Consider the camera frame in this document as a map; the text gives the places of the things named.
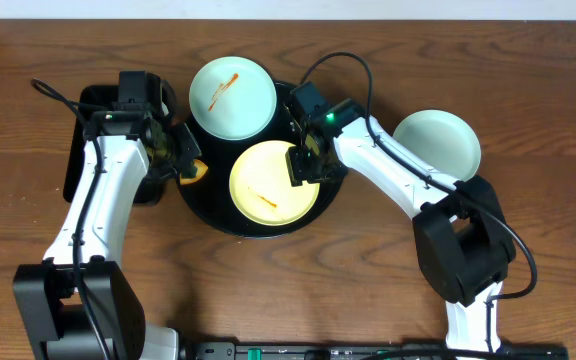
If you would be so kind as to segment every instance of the black tray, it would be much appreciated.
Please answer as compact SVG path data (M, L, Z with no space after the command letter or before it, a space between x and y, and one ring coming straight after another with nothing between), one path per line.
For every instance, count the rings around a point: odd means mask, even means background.
M208 225L225 233L245 237L272 237L298 230L316 219L337 195L341 182L320 185L317 200L312 208L298 220L280 226L256 223L244 216L230 196L230 171L239 156L252 145L268 140L283 140L293 144L299 136L290 126L291 116L284 107L294 85L275 82L277 108L270 123L257 135L240 141L219 139L206 132L190 115L186 121L194 134L202 155L199 158L208 165L208 172L193 184L179 186L179 192L188 206Z

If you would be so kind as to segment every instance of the wooden table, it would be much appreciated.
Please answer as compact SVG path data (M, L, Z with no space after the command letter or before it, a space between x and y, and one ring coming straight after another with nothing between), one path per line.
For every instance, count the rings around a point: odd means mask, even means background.
M170 81L185 116L190 82L212 59L248 57L298 81L342 49L370 62L373 112L388 131L427 108L474 128L479 173L540 270L531 296L501 304L500 334L563 343L576 359L576 23L251 21L0 21L0 359L31 356L12 277L41 260L69 206L74 118L32 90L32 77L77 99L87 85L116 83L120 70L149 70ZM333 100L365 99L365 74L349 60L323 65L314 80ZM410 221L356 173L314 223L272 240L210 228L170 186L157 206L133 209L124 264L147 319L193 339L445 336L444 305L417 267ZM528 278L518 255L505 290Z

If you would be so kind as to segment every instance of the brown stain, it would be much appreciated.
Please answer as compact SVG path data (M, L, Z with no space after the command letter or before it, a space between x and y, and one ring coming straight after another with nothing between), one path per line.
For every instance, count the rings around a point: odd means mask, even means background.
M266 199L265 197L261 196L261 195L257 195L261 198L261 200L267 202L268 204L270 204L270 206L274 207L275 209L277 208L277 204L271 202L270 200Z
M221 96L221 94L224 93L224 91L228 90L228 88L230 87L230 85L234 84L235 81L237 81L237 79L239 79L239 74L238 73L234 73L232 75L232 77L230 78L230 80L228 80L228 82L226 83L226 85L224 85L223 83L219 83L219 86L217 87L217 90L215 90L215 93L212 95L212 104L210 104L210 107L208 108L208 111L212 111L213 107L215 106L215 104L217 103L217 99L219 99L219 96Z

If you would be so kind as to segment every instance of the white background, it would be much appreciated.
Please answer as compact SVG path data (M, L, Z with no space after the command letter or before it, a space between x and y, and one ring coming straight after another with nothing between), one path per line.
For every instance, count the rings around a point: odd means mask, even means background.
M0 18L576 20L576 0L0 0Z

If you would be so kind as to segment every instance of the wood grain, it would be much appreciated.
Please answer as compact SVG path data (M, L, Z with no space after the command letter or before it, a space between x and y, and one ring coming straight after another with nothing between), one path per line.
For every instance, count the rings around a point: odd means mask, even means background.
M42 258L68 210L74 119L30 78L76 99L120 70L146 69L170 81L187 113L190 82L214 58L248 57L297 81L337 50L369 61L374 114L388 131L427 108L475 129L480 174L540 269L534 294L500 306L500 333L563 343L576 359L576 23L336 21L0 21L0 359L31 357L12 277ZM348 60L314 80L331 99L365 97L365 74ZM409 220L359 175L313 224L263 241L211 229L168 190L157 206L133 209L126 234L124 271L149 321L241 341L445 335ZM506 291L528 276L519 257Z

